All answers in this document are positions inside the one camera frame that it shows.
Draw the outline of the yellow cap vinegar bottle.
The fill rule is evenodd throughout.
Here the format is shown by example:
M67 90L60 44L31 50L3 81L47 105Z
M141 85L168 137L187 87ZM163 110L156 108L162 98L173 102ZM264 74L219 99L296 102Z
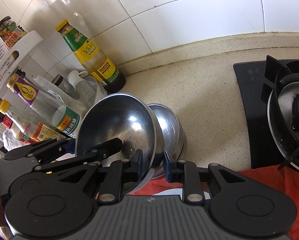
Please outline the yellow cap vinegar bottle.
M36 112L18 109L7 100L0 98L0 112L7 115L21 130L21 132L39 142L47 139L65 139L66 137L45 124Z

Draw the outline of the purple label clear bottle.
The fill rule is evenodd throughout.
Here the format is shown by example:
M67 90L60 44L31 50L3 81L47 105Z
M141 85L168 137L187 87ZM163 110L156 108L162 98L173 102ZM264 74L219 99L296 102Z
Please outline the purple label clear bottle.
M7 87L50 126L73 139L77 137L81 117L65 103L29 84L18 74L10 77Z

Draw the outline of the white rotating condiment rack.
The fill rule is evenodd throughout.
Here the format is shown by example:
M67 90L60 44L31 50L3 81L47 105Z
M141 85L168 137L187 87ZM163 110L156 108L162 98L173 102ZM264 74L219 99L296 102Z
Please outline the white rotating condiment rack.
M43 38L36 32L31 31L21 38L2 57L0 61L0 97L4 96L7 90L9 78L17 71L21 61L41 42Z

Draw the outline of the clear plastic bag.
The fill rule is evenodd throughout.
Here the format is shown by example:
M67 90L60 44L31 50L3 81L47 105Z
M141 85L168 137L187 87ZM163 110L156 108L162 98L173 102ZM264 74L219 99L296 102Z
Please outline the clear plastic bag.
M51 83L49 80L38 76L34 78L34 85L39 90L43 91L44 93L55 97L57 100L65 103L69 108L71 108L73 111L78 113L81 117L81 123L83 121L83 118L85 117L88 109L83 105L82 102L73 99L71 96L63 92L60 88L58 88L56 85Z

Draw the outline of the black gas stove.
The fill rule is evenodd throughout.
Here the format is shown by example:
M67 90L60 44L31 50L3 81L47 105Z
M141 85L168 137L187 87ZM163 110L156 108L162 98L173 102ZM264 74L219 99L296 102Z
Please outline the black gas stove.
M235 63L248 128L252 168L299 172L299 60Z

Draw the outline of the green yellow label bottle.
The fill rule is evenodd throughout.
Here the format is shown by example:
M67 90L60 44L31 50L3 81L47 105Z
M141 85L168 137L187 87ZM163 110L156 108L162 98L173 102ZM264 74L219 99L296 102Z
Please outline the green yellow label bottle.
M80 64L105 90L112 94L124 87L125 77L96 43L74 28L68 20L60 22L56 31L63 37Z

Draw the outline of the red label soy sauce bottle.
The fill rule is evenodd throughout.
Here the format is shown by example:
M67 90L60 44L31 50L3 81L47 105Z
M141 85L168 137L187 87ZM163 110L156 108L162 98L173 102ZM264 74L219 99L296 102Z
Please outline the red label soy sauce bottle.
M2 123L13 135L15 139L23 142L25 145L36 143L32 138L24 135L19 127L13 122L11 118L0 112L0 123Z

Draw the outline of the steel bowl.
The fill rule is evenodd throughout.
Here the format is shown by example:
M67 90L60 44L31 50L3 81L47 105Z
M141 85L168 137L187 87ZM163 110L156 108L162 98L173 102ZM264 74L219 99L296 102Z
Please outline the steel bowl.
M148 107L154 112L163 133L165 148L174 160L185 157L187 149L186 133L174 112L159 103L150 103Z
M85 115L76 138L75 151L83 155L97 150L104 167L121 159L132 160L142 150L140 181L125 183L124 193L144 187L164 159L164 138L154 112L132 94L115 93L96 103Z

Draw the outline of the white spray bottle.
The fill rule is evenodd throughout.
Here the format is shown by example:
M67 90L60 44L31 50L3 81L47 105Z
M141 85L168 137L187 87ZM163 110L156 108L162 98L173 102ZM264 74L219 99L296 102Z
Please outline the white spray bottle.
M73 70L68 74L68 82L79 94L79 100L85 104L87 109L91 109L95 104L96 89L85 79L81 78L77 70Z

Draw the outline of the red cloth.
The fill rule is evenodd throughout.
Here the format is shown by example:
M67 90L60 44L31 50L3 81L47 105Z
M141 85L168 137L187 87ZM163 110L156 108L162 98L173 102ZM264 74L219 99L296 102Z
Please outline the red cloth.
M235 172L220 164L197 167L204 192L200 203L224 231L250 239L288 235L299 239L299 173L274 166ZM150 180L136 196L183 193L181 183Z

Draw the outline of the green lid jar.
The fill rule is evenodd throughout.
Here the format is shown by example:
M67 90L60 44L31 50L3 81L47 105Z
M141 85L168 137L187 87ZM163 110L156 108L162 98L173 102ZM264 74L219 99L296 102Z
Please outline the green lid jar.
M26 32L20 29L10 16L0 21L0 37L8 49L11 49L25 35Z

